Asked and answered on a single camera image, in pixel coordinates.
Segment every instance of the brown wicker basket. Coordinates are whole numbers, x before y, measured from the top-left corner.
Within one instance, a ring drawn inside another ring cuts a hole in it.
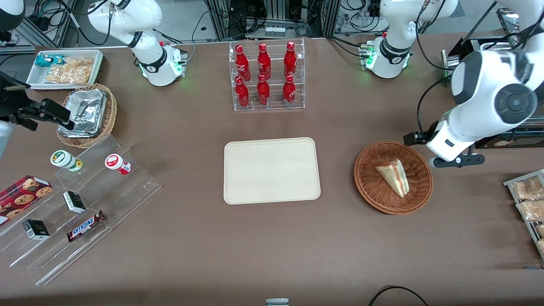
[[[396,158],[403,163],[410,191],[399,197],[376,170],[383,162]],[[413,213],[423,207],[432,193],[432,174],[427,161],[416,150],[389,140],[375,142],[364,148],[354,166],[357,189],[376,209],[392,215]]]
[[[86,149],[92,146],[94,143],[98,142],[103,137],[106,137],[107,135],[111,134],[113,130],[113,126],[115,125],[115,117],[117,116],[117,102],[115,101],[115,97],[106,86],[101,84],[93,84],[93,85],[78,88],[76,90],[79,91],[79,90],[92,90],[92,89],[103,90],[108,95],[108,101],[106,102],[106,110],[104,113],[104,119],[102,121],[102,131],[95,138],[67,138],[59,134],[59,132],[57,132],[57,137],[59,137],[62,143],[69,146],[76,146],[80,149]],[[68,97],[64,99],[63,106],[66,106],[67,102],[68,102]]]

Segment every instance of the table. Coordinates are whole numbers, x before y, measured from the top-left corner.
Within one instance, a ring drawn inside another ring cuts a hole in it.
[[[461,34],[422,35],[435,63]],[[104,48],[101,83],[118,101],[113,134],[163,184],[105,239],[50,284],[36,287],[0,257],[2,305],[365,305],[385,285],[407,286],[430,305],[537,305],[538,253],[502,182],[543,168],[540,149],[483,151],[480,167],[434,169],[420,211],[385,215],[364,202],[353,162],[368,144],[417,129],[416,104],[441,72],[417,48],[405,71],[379,79],[325,39],[306,39],[306,109],[235,113],[228,44],[198,45],[187,77],[157,88],[127,48]],[[366,41],[366,38],[355,39]],[[66,93],[32,92],[62,101]],[[454,106],[437,87],[422,107],[428,126]],[[0,186],[25,174],[48,178],[55,126],[16,128],[0,161]],[[227,205],[223,149],[231,141],[311,137],[322,193],[314,201]],[[425,158],[430,151],[416,149]],[[409,293],[387,302],[420,305]]]

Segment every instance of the acrylic display stand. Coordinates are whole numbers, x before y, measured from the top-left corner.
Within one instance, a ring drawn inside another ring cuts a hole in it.
[[[287,42],[292,41],[295,43],[296,53],[296,73],[294,75],[294,84],[296,86],[295,91],[295,103],[291,107],[285,107],[283,105],[283,85],[285,84],[285,75],[283,74],[283,58],[287,51]],[[257,64],[257,57],[259,56],[258,45],[254,41],[239,41],[232,42],[229,45],[229,67],[231,70],[231,87],[232,87],[232,100],[235,111],[266,111],[266,110],[289,110],[289,109],[301,109],[306,106],[304,85],[305,78],[305,51],[303,39],[290,39],[290,40],[267,40],[267,50],[270,55],[272,65],[272,78],[268,80],[270,85],[270,103],[268,106],[262,106],[259,103],[257,95],[257,76],[259,75],[259,69]],[[238,75],[236,70],[236,52],[234,47],[242,45],[244,47],[244,53],[249,60],[249,71],[251,72],[251,80],[245,85],[249,91],[249,107],[241,108],[238,100],[236,99],[236,92],[234,90],[236,83],[234,78]]]
[[[129,162],[127,175],[107,169],[104,160],[119,154]],[[16,219],[0,227],[0,248],[11,267],[26,268],[36,281],[45,285],[78,257],[106,236],[160,185],[128,152],[128,147],[113,136],[94,144],[78,156],[83,168],[78,172],[61,169],[48,179],[53,191],[20,213]],[[68,210],[63,193],[79,193],[87,210]],[[66,233],[81,225],[99,210],[107,219],[69,242]],[[26,219],[42,220],[50,234],[44,241],[28,238],[22,223]]]
[[[520,176],[516,179],[513,179],[513,180],[510,180],[510,181],[506,181],[503,183],[504,186],[508,187],[508,190],[510,190],[510,193],[512,194],[512,197],[514,198],[514,201],[516,202],[516,207],[519,209],[520,208],[520,203],[522,202],[521,199],[519,199],[519,197],[517,196],[516,192],[514,192],[514,189],[513,189],[513,184],[515,182],[519,182],[519,181],[524,181],[526,179],[530,179],[534,176],[536,176],[539,180],[540,180],[540,183],[544,186],[544,169],[543,170],[539,170],[539,171],[536,171],[536,172],[532,172],[532,173],[529,173],[527,175],[524,175],[524,176]],[[541,237],[539,235],[539,233],[536,231],[536,227],[539,226],[540,224],[543,224],[544,221],[525,221],[525,225],[527,225],[527,228],[529,229],[529,233],[531,234],[531,237],[533,238],[533,241],[536,242],[540,239],[543,239],[544,237]],[[539,250],[539,253],[540,253],[540,257],[544,260],[544,252],[539,248],[537,247],[537,249]]]

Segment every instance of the red bottle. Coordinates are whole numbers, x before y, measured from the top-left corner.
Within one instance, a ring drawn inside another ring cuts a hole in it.
[[[244,78],[244,82],[251,80],[251,73],[249,72],[248,57],[244,54],[244,48],[241,45],[237,45],[236,48],[236,70],[238,75]]]
[[[257,84],[257,92],[259,93],[259,103],[262,106],[267,106],[270,102],[270,86],[264,74],[259,75],[259,84]]]
[[[272,78],[272,67],[270,63],[270,55],[267,52],[267,44],[259,44],[259,57],[257,58],[259,64],[259,73],[264,74],[267,80]]]
[[[295,90],[296,86],[293,83],[293,75],[288,75],[283,85],[283,105],[285,107],[291,107],[295,104]]]
[[[248,108],[249,92],[248,88],[244,84],[244,80],[241,76],[236,76],[234,81],[236,82],[236,87],[234,88],[234,90],[236,91],[236,99],[238,100],[238,104],[241,108]]]
[[[290,41],[287,43],[287,52],[283,58],[283,74],[287,77],[289,74],[294,75],[296,72],[296,54],[295,43]]]

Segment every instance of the sandwich wedge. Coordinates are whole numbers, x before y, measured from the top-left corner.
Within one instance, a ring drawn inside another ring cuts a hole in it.
[[[376,170],[384,177],[399,197],[403,198],[410,191],[403,164],[399,159],[379,164],[376,166]]]

